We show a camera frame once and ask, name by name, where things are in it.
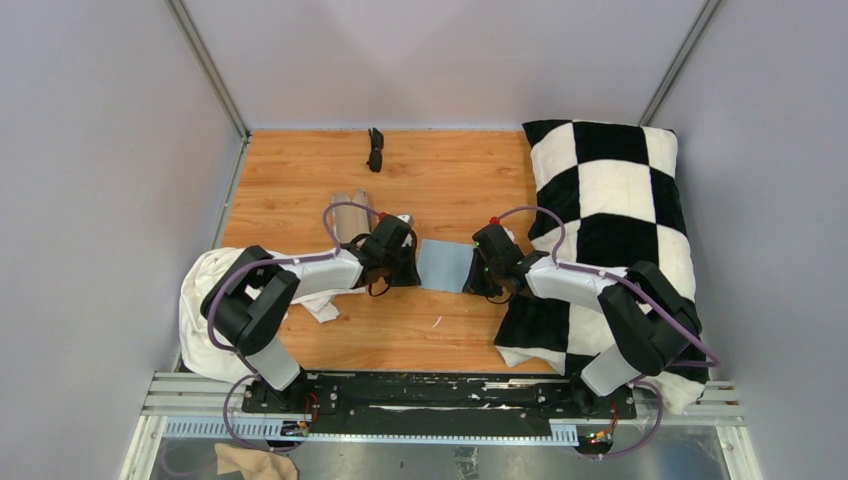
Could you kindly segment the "blue cleaning cloth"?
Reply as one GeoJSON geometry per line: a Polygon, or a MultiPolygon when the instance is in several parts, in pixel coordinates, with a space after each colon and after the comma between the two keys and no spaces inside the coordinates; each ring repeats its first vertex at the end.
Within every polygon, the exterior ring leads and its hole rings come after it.
{"type": "Polygon", "coordinates": [[[424,239],[417,270],[424,289],[462,293],[473,258],[470,244],[424,239]]]}

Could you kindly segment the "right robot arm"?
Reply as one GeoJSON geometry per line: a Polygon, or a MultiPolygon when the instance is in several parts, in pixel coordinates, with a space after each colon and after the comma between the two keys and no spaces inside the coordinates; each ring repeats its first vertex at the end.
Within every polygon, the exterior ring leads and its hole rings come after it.
{"type": "Polygon", "coordinates": [[[559,262],[551,253],[525,254],[498,223],[472,239],[485,275],[507,292],[568,302],[604,316],[614,344],[582,369],[582,382],[570,392],[573,408],[584,417],[607,409],[619,387],[663,372],[687,347],[707,351],[694,307],[654,263],[601,268],[559,262]]]}

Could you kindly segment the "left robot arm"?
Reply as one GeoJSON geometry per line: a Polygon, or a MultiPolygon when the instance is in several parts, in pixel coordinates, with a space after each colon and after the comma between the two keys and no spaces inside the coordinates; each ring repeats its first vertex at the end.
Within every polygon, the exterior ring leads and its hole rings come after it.
{"type": "Polygon", "coordinates": [[[268,388],[268,400],[283,413],[306,400],[302,368],[278,338],[297,298],[334,290],[356,290],[398,279],[414,258],[417,240],[406,218],[381,213],[374,229],[335,250],[278,258],[260,246],[246,248],[201,303],[213,345],[230,351],[268,388]]]}

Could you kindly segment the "black sunglasses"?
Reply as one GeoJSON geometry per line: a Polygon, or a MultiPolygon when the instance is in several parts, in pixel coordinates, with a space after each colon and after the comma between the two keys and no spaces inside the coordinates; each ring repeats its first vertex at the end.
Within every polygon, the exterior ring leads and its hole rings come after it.
{"type": "Polygon", "coordinates": [[[385,139],[383,133],[377,128],[367,130],[370,142],[370,151],[367,166],[373,173],[380,173],[383,167],[383,148],[385,139]]]}

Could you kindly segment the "black white checkered pillow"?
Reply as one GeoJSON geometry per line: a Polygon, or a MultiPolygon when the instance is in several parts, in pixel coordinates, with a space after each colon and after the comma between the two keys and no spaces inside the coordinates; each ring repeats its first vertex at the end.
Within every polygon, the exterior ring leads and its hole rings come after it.
{"type": "MultiPolygon", "coordinates": [[[[541,209],[527,233],[532,247],[556,248],[561,261],[598,267],[652,262],[693,302],[696,280],[675,180],[675,133],[566,119],[522,127],[541,209]]],[[[494,340],[507,366],[537,358],[559,374],[578,357],[594,357],[613,343],[601,313],[524,296],[509,302],[494,340]]]]}

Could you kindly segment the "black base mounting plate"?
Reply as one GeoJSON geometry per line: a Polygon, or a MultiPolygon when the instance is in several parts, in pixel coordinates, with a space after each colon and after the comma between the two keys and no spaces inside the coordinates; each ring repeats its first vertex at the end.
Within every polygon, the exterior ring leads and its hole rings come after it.
{"type": "Polygon", "coordinates": [[[598,397],[582,386],[553,374],[492,374],[312,370],[283,391],[257,381],[245,390],[245,411],[303,413],[317,422],[321,413],[338,407],[400,406],[430,409],[506,407],[543,418],[601,419],[611,427],[620,421],[619,408],[633,401],[620,387],[598,397]]]}

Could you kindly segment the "white crumpled cloth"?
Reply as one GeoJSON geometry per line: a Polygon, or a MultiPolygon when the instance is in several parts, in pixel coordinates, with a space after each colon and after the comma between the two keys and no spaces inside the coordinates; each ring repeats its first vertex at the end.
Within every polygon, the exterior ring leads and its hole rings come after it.
{"type": "MultiPolygon", "coordinates": [[[[272,388],[284,390],[300,376],[301,366],[276,333],[260,342],[258,352],[239,354],[219,331],[222,310],[216,310],[213,323],[218,345],[210,339],[208,320],[202,312],[202,302],[212,295],[216,284],[246,252],[245,248],[229,247],[208,251],[195,261],[185,276],[178,315],[182,360],[189,370],[212,380],[234,384],[257,375],[272,388]]],[[[282,269],[297,275],[300,285],[294,294],[295,303],[310,295],[350,290],[365,271],[363,261],[344,249],[338,253],[325,251],[297,256],[262,249],[259,258],[273,259],[282,269]]]]}

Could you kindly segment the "beige cloth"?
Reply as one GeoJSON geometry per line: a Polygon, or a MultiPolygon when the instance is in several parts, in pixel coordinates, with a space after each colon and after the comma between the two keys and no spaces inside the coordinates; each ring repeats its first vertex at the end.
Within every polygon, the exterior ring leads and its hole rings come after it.
{"type": "Polygon", "coordinates": [[[299,479],[299,472],[289,457],[225,443],[216,443],[214,449],[218,475],[239,473],[246,480],[299,479]]]}

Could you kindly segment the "aluminium frame rail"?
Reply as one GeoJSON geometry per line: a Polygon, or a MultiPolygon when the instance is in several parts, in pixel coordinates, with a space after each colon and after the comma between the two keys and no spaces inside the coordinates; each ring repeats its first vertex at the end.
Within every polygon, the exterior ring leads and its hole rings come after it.
{"type": "MultiPolygon", "coordinates": [[[[709,384],[703,402],[680,415],[660,410],[656,399],[638,390],[620,406],[620,425],[649,432],[654,423],[681,427],[743,427],[738,406],[724,401],[724,383],[709,384]]],[[[165,434],[174,438],[224,438],[283,441],[283,428],[306,420],[303,413],[244,410],[243,388],[188,377],[154,379],[142,408],[145,416],[165,416],[165,434]]],[[[543,418],[520,409],[430,409],[400,406],[338,407],[321,413],[316,427],[294,441],[409,443],[445,445],[576,446],[580,435],[603,427],[601,419],[543,418]]]]}

